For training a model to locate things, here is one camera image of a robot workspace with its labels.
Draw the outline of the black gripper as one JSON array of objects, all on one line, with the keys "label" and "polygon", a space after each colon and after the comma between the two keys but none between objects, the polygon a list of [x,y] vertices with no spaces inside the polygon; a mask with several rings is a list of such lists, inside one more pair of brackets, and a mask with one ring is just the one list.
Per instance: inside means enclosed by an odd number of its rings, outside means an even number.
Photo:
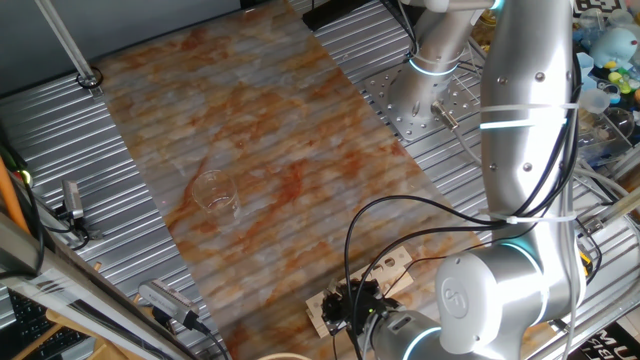
[{"label": "black gripper", "polygon": [[341,282],[335,291],[337,294],[328,294],[322,301],[325,323],[337,324],[347,317],[350,325],[363,325],[371,313],[395,308],[395,300],[382,294],[377,280]]}]

